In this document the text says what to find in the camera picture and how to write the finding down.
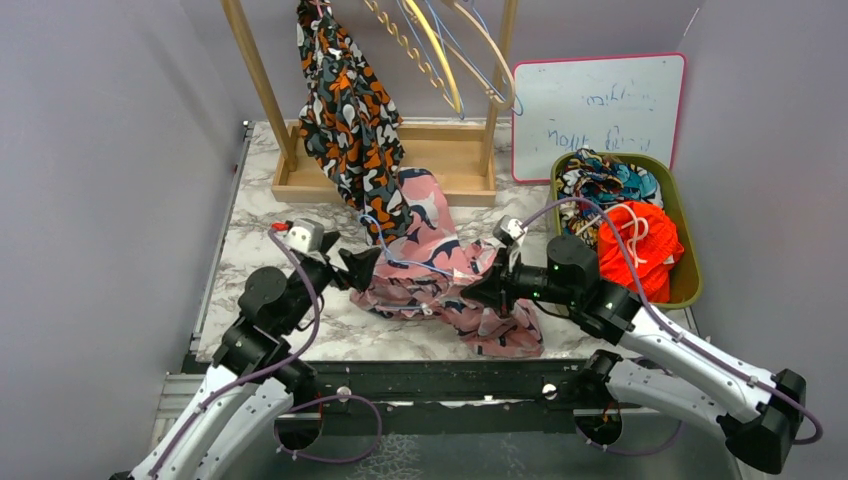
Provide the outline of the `light blue wire hanger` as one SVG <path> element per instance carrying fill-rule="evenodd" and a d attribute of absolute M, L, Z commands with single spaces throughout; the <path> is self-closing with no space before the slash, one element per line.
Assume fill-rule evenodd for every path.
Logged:
<path fill-rule="evenodd" d="M 424 1 L 423 4 L 420 6 L 417 1 L 396 1 L 408 32 L 412 35 L 411 40 L 401 35 L 399 42 L 419 71 L 427 76 L 430 84 L 441 91 L 443 99 L 456 116 L 464 120 L 464 103 L 448 60 L 444 23 L 438 18 L 430 1 Z"/>
<path fill-rule="evenodd" d="M 524 104 L 516 92 L 514 73 L 508 63 L 511 53 L 514 26 L 517 18 L 519 2 L 508 0 L 503 2 L 497 53 L 495 55 L 494 78 L 487 79 L 489 90 L 487 94 L 496 105 L 498 111 L 509 109 L 516 116 L 525 113 Z"/>
<path fill-rule="evenodd" d="M 431 272 L 442 274 L 442 275 L 444 275 L 448 278 L 453 277 L 452 271 L 440 269 L 440 268 L 437 268 L 435 266 L 432 266 L 432 265 L 429 265 L 429 264 L 426 264 L 426 263 L 422 263 L 422 262 L 417 262 L 417 261 L 412 261 L 412 260 L 401 260 L 401 259 L 396 258 L 393 255 L 392 251 L 390 250 L 390 248 L 388 247 L 388 245 L 385 241 L 383 230 L 382 230 L 379 222 L 374 217 L 372 217 L 371 215 L 368 215 L 368 214 L 359 214 L 358 220 L 363 225 L 365 225 L 367 229 L 370 229 L 371 226 L 373 226 L 376 229 L 378 240 L 375 242 L 375 245 L 379 246 L 379 248 L 381 249 L 383 256 L 385 257 L 385 260 L 386 260 L 387 263 L 389 263 L 389 264 L 394 263 L 394 264 L 397 264 L 397 265 L 403 265 L 403 266 L 407 266 L 407 267 L 409 267 L 409 266 L 421 267 L 421 268 L 427 269 Z M 419 310 L 421 313 L 426 314 L 426 315 L 432 315 L 434 313 L 434 311 L 432 309 L 432 304 L 427 304 L 427 303 L 419 303 L 417 306 L 391 306 L 391 307 L 386 306 L 386 309 L 399 310 L 399 311 L 402 311 L 402 310 Z"/>

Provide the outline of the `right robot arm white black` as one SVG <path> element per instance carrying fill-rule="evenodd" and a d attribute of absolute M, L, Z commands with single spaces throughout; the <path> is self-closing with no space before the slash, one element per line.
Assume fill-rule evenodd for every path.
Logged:
<path fill-rule="evenodd" d="M 670 370 L 651 373 L 632 360 L 598 350 L 577 380 L 579 398 L 637 404 L 722 439 L 739 461 L 761 472 L 783 471 L 806 415 L 806 379 L 744 362 L 680 328 L 651 303 L 600 275 L 594 250 L 573 236 L 550 240 L 547 264 L 524 264 L 515 246 L 498 250 L 464 298 L 498 314 L 520 299 L 564 306 L 583 332 L 638 353 Z"/>

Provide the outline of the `colourful patterned shorts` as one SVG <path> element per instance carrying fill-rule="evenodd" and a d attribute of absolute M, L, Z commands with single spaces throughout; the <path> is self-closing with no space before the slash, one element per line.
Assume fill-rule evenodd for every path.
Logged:
<path fill-rule="evenodd" d="M 661 187 L 647 169 L 588 148 L 576 151 L 556 170 L 554 187 L 558 199 L 581 197 L 603 209 L 627 201 L 664 206 Z M 591 247 L 597 243 L 600 225 L 595 216 L 592 208 L 579 202 L 559 206 L 562 231 Z"/>

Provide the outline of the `pink patterned garment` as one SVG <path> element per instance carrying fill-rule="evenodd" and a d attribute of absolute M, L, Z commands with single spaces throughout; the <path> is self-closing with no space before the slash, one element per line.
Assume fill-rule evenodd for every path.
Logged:
<path fill-rule="evenodd" d="M 493 264 L 496 247 L 483 239 L 467 246 L 460 243 L 445 195 L 429 171 L 404 168 L 398 179 L 412 222 L 404 236 L 384 236 L 388 247 L 398 259 L 452 271 L 453 277 L 421 267 L 389 264 L 381 253 L 370 286 L 363 292 L 352 292 L 351 302 L 384 319 L 440 320 L 477 355 L 540 356 L 544 351 L 542 329 L 530 302 L 519 300 L 506 317 L 500 317 L 494 310 L 461 296 L 461 290 L 479 280 Z M 419 303 L 432 304 L 434 313 L 386 309 Z"/>

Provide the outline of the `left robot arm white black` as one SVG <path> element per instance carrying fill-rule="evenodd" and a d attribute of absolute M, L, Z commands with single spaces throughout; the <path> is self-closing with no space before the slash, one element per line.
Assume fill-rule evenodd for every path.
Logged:
<path fill-rule="evenodd" d="M 268 232 L 292 264 L 292 274 L 275 266 L 253 271 L 238 300 L 238 316 L 225 331 L 195 394 L 151 452 L 116 479 L 220 479 L 281 414 L 322 401 L 315 370 L 301 360 L 314 342 L 312 332 L 294 350 L 287 336 L 306 314 L 320 325 L 320 295 L 333 286 L 364 290 L 381 251 L 340 249 L 341 266 L 330 249 L 338 233 L 285 222 Z"/>

